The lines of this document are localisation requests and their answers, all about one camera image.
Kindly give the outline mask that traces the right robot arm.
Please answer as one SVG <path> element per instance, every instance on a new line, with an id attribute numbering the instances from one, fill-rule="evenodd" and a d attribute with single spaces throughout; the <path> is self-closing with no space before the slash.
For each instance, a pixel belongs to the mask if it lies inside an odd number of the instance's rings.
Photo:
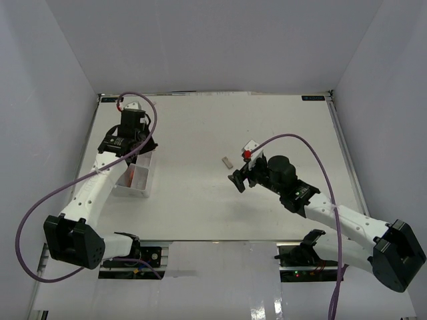
<path id="1" fill-rule="evenodd" d="M 426 262 L 426 254 L 411 226 L 397 219 L 393 223 L 367 217 L 343 205 L 335 205 L 320 190 L 298 178 L 296 168 L 282 155 L 264 155 L 248 161 L 229 175 L 240 193 L 260 185 L 278 195 L 285 209 L 317 221 L 336 231 L 310 231 L 300 243 L 297 255 L 311 266 L 336 261 L 365 270 L 385 287 L 403 293 Z"/>

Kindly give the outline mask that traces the grey eraser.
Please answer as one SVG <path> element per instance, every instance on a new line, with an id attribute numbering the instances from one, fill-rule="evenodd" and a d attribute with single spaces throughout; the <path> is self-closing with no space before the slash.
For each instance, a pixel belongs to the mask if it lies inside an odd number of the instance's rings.
<path id="1" fill-rule="evenodd" d="M 227 157 L 223 157 L 222 158 L 222 162 L 224 163 L 224 165 L 228 168 L 228 169 L 232 169 L 234 166 L 231 163 L 231 161 L 227 158 Z"/>

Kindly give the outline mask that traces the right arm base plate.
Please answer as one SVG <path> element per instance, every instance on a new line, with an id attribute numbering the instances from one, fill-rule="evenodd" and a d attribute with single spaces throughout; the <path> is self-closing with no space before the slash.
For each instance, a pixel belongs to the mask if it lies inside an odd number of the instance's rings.
<path id="1" fill-rule="evenodd" d="M 338 275 L 336 261 L 307 258 L 299 250 L 298 243 L 277 243 L 274 259 L 279 263 L 282 283 L 335 282 Z"/>

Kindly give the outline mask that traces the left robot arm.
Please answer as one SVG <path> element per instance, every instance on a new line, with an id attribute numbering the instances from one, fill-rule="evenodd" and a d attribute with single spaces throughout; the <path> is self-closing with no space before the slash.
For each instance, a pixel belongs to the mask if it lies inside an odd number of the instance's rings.
<path id="1" fill-rule="evenodd" d="M 97 231 L 101 211 L 119 178 L 140 154 L 153 151 L 157 143 L 149 135 L 150 118 L 145 111 L 126 109 L 97 148 L 92 176 L 86 179 L 58 216 L 43 224 L 50 256 L 86 269 L 118 257 L 127 266 L 137 264 L 141 249 L 129 233 L 102 235 Z"/>

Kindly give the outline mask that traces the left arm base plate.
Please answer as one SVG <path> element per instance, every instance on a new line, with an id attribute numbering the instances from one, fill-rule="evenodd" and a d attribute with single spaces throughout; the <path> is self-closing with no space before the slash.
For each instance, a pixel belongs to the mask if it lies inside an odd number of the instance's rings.
<path id="1" fill-rule="evenodd" d="M 165 275 L 167 253 L 163 247 L 142 246 L 129 257 L 106 260 L 99 269 L 99 279 L 161 280 Z"/>

